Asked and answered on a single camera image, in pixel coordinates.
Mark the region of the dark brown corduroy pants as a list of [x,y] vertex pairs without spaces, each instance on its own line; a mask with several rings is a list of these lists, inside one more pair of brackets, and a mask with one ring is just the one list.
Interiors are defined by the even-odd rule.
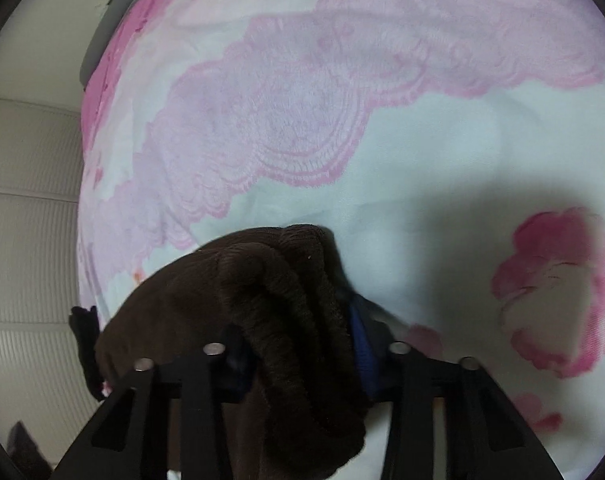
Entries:
[[138,359],[167,364],[220,342],[256,371],[224,409],[234,476],[327,479],[365,439],[350,299],[330,230],[232,233],[139,284],[98,336],[97,364],[115,385]]

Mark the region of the white louvered wardrobe door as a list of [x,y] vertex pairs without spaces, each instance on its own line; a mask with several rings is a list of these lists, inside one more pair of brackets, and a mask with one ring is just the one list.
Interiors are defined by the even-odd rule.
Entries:
[[78,304],[79,117],[0,100],[0,438],[23,422],[45,455],[95,403],[68,326]]

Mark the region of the pink floral bed sheet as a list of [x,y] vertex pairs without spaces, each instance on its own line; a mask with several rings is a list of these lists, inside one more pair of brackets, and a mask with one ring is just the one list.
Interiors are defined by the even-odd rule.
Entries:
[[86,85],[80,300],[251,226],[330,228],[568,479],[605,454],[605,18],[592,0],[138,0]]

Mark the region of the grey bed headboard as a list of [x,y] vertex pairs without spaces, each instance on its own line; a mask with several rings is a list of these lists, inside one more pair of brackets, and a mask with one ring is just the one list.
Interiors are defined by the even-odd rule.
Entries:
[[101,61],[110,40],[115,35],[120,23],[139,0],[108,0],[101,21],[89,42],[83,57],[79,80],[83,89],[89,83],[98,63]]

